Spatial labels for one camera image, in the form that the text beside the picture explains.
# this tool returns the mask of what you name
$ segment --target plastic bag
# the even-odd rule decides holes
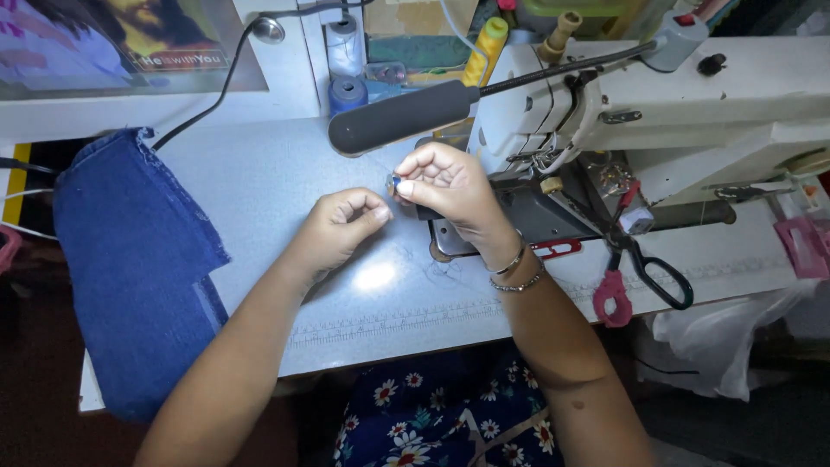
[[[811,298],[818,282],[805,279],[791,288],[647,317],[635,344],[641,361],[638,378],[701,396],[748,401],[752,385],[747,368],[755,329],[781,318],[800,300]]]

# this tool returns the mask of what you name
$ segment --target red switch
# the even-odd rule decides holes
[[[680,15],[679,17],[674,17],[674,20],[677,24],[681,25],[682,27],[689,27],[695,25],[695,15],[691,13]]]

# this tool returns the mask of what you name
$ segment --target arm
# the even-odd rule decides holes
[[[430,144],[412,152],[395,171],[402,176],[397,198],[450,220],[490,270],[513,261],[520,237],[475,158]],[[528,248],[518,266],[494,281],[518,286],[538,271],[539,262]],[[523,292],[500,292],[499,299],[516,346],[548,401],[566,463],[653,465],[648,437],[599,339],[552,277],[544,274]]]
[[[271,398],[291,325],[310,286],[343,264],[390,218],[388,206],[368,189],[320,198],[285,251],[173,389],[135,464],[230,463]]]

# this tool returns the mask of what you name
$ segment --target bracelet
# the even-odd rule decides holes
[[[542,274],[545,274],[544,261],[539,259],[538,256],[536,258],[539,260],[539,271],[536,273],[535,276],[530,278],[530,280],[527,281],[526,283],[523,283],[518,287],[507,287],[507,286],[498,285],[498,284],[494,283],[493,278],[490,278],[490,285],[493,286],[493,288],[495,290],[498,290],[499,292],[523,292],[526,288],[528,288],[528,287],[532,286],[533,284],[537,283],[539,281],[539,279],[542,278]]]
[[[495,274],[496,276],[500,276],[501,274],[504,274],[507,271],[510,271],[512,268],[514,268],[515,265],[519,264],[519,261],[521,261],[521,257],[525,256],[525,247],[527,246],[527,244],[525,244],[525,236],[522,235],[521,232],[518,229],[516,229],[516,232],[519,233],[519,240],[521,240],[521,246],[519,246],[519,252],[516,254],[516,257],[513,259],[513,262],[508,264],[506,268],[500,269],[498,271],[491,271],[490,269],[487,269],[487,264],[485,263],[484,269],[487,269],[488,273]]]

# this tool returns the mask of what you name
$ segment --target woman's right hand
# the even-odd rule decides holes
[[[490,270],[506,267],[521,247],[519,234],[501,210],[478,160],[466,152],[428,143],[395,169],[395,199],[435,210],[481,253]]]

